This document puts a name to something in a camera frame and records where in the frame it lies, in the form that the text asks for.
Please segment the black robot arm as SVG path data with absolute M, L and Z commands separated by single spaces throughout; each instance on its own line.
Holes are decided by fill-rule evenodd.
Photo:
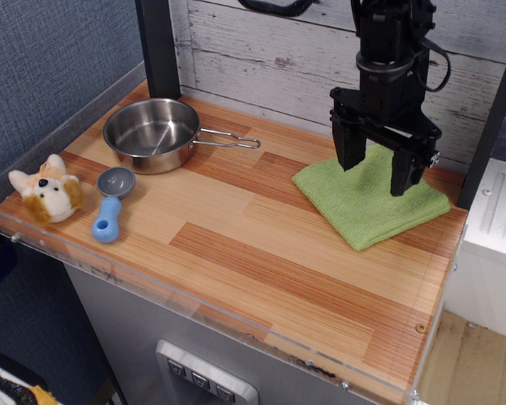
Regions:
M 442 132 L 422 109 L 429 54 L 429 1 L 353 1 L 360 48 L 359 88 L 331 91 L 332 136 L 344 170 L 360 164 L 371 140 L 392 151 L 390 193 L 403 195 L 438 158 Z

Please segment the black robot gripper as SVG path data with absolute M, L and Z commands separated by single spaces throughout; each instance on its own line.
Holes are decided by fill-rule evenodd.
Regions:
M 442 131 L 422 110 L 428 91 L 427 72 L 410 68 L 399 74 L 360 73 L 358 89 L 330 92 L 332 136 L 344 170 L 365 159 L 366 141 L 393 151 L 390 194 L 403 196 L 437 163 L 436 143 Z

